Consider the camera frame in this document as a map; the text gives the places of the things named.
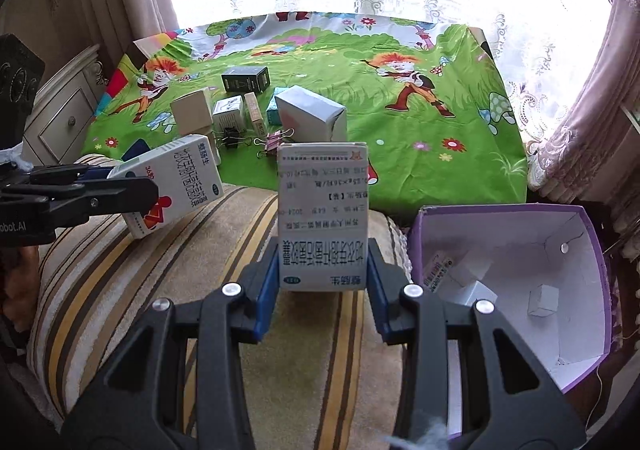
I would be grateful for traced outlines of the white medicine box red figure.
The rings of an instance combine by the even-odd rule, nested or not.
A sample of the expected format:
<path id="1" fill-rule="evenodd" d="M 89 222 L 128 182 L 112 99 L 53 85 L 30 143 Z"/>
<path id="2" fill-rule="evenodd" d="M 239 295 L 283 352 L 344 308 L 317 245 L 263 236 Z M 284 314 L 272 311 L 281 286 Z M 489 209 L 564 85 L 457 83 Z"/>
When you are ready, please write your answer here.
<path id="1" fill-rule="evenodd" d="M 122 213 L 137 239 L 149 236 L 222 197 L 224 189 L 209 139 L 190 134 L 115 166 L 108 179 L 149 178 L 158 197 L 149 212 Z"/>

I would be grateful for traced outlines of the beige cardboard box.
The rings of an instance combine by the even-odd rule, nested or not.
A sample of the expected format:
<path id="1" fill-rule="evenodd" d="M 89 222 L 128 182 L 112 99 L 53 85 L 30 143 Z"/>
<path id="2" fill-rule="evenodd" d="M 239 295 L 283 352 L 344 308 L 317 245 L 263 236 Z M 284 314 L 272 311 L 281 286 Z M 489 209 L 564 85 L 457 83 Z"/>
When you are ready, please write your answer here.
<path id="1" fill-rule="evenodd" d="M 213 118 L 208 88 L 180 96 L 170 104 L 170 108 L 180 135 L 207 135 L 212 130 Z"/>

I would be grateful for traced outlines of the black binder clip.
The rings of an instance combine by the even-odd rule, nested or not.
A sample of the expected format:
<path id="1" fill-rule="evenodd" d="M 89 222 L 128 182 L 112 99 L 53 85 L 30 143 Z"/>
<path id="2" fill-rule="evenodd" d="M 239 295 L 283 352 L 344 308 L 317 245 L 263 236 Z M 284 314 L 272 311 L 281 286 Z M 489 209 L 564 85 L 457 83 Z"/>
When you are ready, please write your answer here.
<path id="1" fill-rule="evenodd" d="M 225 127 L 221 133 L 221 143 L 227 149 L 238 149 L 241 146 L 254 144 L 254 138 L 241 133 L 235 127 Z"/>

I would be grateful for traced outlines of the white music box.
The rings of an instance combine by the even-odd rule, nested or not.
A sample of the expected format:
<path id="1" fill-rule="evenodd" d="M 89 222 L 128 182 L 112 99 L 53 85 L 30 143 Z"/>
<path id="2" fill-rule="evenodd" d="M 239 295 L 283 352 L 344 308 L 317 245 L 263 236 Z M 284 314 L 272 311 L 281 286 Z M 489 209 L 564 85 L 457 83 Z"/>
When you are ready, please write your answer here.
<path id="1" fill-rule="evenodd" d="M 219 132 L 235 129 L 243 133 L 246 130 L 244 108 L 244 99 L 241 95 L 218 100 L 212 111 L 214 128 Z"/>

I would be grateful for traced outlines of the tan narrow box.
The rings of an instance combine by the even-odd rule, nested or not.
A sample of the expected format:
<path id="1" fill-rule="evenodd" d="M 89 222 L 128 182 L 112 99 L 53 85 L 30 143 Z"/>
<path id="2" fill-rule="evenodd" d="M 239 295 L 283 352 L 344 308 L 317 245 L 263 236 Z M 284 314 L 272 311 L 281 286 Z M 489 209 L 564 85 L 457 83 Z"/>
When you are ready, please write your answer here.
<path id="1" fill-rule="evenodd" d="M 256 95 L 253 92 L 244 94 L 244 102 L 255 134 L 259 137 L 265 137 L 267 135 L 267 126 Z"/>

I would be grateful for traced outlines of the pink binder clip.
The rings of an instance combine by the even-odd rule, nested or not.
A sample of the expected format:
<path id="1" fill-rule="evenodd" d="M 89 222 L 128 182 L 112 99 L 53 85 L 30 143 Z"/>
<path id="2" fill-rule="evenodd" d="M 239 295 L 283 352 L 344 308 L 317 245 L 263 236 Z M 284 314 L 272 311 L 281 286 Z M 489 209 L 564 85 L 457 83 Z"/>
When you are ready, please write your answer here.
<path id="1" fill-rule="evenodd" d="M 253 144 L 260 148 L 257 157 L 275 157 L 278 149 L 288 144 L 294 135 L 294 129 L 278 129 L 276 132 L 267 134 L 264 138 L 256 137 Z"/>

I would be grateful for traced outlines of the black product box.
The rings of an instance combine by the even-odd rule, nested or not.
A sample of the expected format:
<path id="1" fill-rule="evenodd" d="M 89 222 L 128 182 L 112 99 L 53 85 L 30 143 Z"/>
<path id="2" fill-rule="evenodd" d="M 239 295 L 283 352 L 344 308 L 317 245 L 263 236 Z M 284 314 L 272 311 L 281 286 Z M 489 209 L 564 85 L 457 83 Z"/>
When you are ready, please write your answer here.
<path id="1" fill-rule="evenodd" d="M 221 81 L 228 93 L 262 93 L 270 85 L 266 66 L 232 66 L 221 73 Z"/>

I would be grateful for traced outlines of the teal foil box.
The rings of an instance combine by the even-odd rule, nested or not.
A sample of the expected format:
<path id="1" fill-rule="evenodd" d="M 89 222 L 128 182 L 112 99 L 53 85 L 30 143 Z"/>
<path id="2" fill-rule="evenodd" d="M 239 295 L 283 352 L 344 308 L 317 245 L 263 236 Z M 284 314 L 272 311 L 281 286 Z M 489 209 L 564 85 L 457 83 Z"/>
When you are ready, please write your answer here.
<path id="1" fill-rule="evenodd" d="M 278 103 L 277 103 L 277 96 L 283 93 L 284 91 L 286 91 L 286 88 L 275 88 L 273 90 L 273 94 L 269 100 L 269 104 L 266 109 L 266 118 L 267 118 L 267 122 L 270 125 L 276 126 L 276 125 L 282 124 Z"/>

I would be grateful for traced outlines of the white medicine box grey text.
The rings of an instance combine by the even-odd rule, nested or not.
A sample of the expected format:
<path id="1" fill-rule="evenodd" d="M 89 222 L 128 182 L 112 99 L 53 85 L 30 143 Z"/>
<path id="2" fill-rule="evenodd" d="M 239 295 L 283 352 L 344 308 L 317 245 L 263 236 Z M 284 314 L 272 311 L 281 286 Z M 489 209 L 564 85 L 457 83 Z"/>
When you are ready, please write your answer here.
<path id="1" fill-rule="evenodd" d="M 368 146 L 295 143 L 278 150 L 280 287 L 346 292 L 367 283 Z"/>

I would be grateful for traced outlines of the large white box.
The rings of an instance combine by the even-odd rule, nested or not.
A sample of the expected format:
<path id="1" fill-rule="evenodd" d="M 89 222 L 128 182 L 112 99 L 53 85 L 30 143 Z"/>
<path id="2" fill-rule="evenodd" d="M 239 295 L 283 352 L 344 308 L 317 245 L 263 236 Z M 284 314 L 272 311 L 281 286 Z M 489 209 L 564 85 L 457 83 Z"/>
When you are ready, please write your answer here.
<path id="1" fill-rule="evenodd" d="M 347 109 L 334 100 L 295 85 L 277 96 L 283 129 L 294 129 L 297 143 L 344 143 Z"/>

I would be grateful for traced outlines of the small white cube box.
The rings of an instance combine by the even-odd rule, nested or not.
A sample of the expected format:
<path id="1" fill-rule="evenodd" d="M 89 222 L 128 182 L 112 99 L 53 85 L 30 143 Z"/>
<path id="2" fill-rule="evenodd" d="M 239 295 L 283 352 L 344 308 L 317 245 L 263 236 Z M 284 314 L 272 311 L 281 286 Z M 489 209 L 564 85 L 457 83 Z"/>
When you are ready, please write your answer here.
<path id="1" fill-rule="evenodd" d="M 552 285 L 538 285 L 529 292 L 527 314 L 538 318 L 554 315 L 559 307 L 559 295 L 559 289 Z"/>

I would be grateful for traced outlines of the dark blue small box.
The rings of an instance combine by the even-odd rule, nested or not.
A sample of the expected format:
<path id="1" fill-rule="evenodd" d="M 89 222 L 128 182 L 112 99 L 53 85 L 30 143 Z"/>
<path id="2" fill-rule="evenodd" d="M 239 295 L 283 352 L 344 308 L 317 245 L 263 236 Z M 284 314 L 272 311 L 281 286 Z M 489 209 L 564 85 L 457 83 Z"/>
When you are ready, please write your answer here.
<path id="1" fill-rule="evenodd" d="M 122 161 L 129 161 L 136 158 L 138 155 L 143 155 L 149 150 L 150 147 L 146 144 L 146 141 L 143 138 L 138 138 L 122 155 Z"/>

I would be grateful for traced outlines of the striped sofa cushion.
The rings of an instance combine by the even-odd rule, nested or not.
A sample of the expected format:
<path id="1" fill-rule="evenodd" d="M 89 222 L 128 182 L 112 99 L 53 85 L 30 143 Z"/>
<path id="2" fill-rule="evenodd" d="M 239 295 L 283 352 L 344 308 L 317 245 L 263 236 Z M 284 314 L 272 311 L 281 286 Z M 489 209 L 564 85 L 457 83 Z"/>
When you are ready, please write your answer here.
<path id="1" fill-rule="evenodd" d="M 371 213 L 367 286 L 294 292 L 277 213 L 230 185 L 138 239 L 88 192 L 53 204 L 27 360 L 64 448 L 372 448 L 392 430 L 418 323 L 404 237 Z"/>

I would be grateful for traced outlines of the pink curtain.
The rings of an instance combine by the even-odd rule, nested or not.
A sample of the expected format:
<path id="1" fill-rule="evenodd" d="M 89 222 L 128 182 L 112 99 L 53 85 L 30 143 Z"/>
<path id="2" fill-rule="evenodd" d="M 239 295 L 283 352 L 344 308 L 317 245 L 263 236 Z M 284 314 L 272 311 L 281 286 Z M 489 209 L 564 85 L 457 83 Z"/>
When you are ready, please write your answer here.
<path id="1" fill-rule="evenodd" d="M 529 163 L 529 188 L 554 202 L 611 203 L 639 166 L 639 135 L 623 111 L 639 103 L 639 0 L 610 2 L 576 102 Z"/>

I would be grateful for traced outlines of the green cartoon tablecloth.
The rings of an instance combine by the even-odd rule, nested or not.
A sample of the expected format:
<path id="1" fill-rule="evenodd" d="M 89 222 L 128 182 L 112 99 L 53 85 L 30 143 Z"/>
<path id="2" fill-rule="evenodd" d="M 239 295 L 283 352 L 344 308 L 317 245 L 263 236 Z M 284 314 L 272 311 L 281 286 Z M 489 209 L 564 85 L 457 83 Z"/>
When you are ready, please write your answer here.
<path id="1" fill-rule="evenodd" d="M 527 161 L 482 30 L 347 13 L 234 18 L 152 36 L 122 57 L 82 150 L 114 160 L 215 137 L 230 184 L 277 187 L 277 150 L 365 144 L 375 210 L 526 199 Z"/>

